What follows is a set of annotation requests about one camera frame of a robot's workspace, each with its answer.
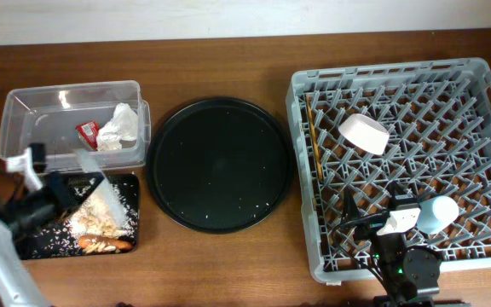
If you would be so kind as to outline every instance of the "black circular tray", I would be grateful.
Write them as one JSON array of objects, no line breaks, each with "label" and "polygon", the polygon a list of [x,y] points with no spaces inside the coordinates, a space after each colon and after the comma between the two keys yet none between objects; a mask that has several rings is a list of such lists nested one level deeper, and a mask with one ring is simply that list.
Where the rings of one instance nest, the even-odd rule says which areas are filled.
[{"label": "black circular tray", "polygon": [[147,183],[179,224],[226,234],[267,217],[286,196],[293,168],[291,144],[270,114],[218,97],[164,123],[147,154]]}]

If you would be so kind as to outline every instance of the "dish rack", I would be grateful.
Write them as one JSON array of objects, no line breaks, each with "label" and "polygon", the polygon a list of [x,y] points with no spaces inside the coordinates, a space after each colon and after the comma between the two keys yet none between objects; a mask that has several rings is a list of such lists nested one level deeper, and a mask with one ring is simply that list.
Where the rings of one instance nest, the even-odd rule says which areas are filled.
[{"label": "dish rack", "polygon": [[[387,206],[392,181],[420,200],[447,195],[459,204],[459,217],[440,233],[412,229],[409,246],[439,251],[441,271],[491,267],[491,72],[485,60],[296,72],[286,106],[309,267],[318,282],[373,278],[336,247],[368,264],[370,242],[354,241],[352,230],[334,226],[344,187],[354,191],[364,215]],[[340,136],[338,126],[352,113],[376,119],[390,132],[383,155]],[[332,242],[332,231],[339,242]]]}]

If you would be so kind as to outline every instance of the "wooden table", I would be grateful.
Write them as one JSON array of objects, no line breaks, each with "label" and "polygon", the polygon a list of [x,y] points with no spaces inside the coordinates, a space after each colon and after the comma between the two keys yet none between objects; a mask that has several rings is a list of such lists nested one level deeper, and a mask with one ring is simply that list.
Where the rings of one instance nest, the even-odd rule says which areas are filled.
[{"label": "wooden table", "polygon": [[[151,106],[153,131],[179,107],[207,96],[251,101],[287,126],[285,96],[298,70],[474,56],[491,66],[491,30],[0,47],[0,118],[12,89],[133,79]],[[137,251],[24,262],[54,304],[347,305],[383,293],[377,281],[327,287],[312,279],[297,178],[258,226],[204,235],[167,217],[142,172],[136,174],[142,180]],[[2,198],[11,188],[0,176]],[[439,282],[439,300],[491,305],[491,269],[442,274]]]}]

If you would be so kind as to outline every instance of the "red wrapper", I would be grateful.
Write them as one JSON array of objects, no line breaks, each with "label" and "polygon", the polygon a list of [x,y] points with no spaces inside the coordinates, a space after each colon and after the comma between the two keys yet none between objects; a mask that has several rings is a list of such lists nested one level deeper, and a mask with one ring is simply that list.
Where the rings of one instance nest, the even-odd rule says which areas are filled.
[{"label": "red wrapper", "polygon": [[75,127],[75,130],[78,133],[78,138],[83,141],[85,145],[94,150],[98,148],[95,138],[98,136],[99,129],[100,126],[95,121],[80,124]]}]

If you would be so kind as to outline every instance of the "white crumpled paper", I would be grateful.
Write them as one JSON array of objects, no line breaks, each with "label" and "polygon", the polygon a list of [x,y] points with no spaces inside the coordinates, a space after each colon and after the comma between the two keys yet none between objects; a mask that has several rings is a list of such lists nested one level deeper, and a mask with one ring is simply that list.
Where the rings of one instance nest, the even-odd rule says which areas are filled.
[{"label": "white crumpled paper", "polygon": [[137,139],[137,114],[127,103],[115,107],[113,118],[98,131],[96,142],[98,151],[121,149],[120,141]]}]

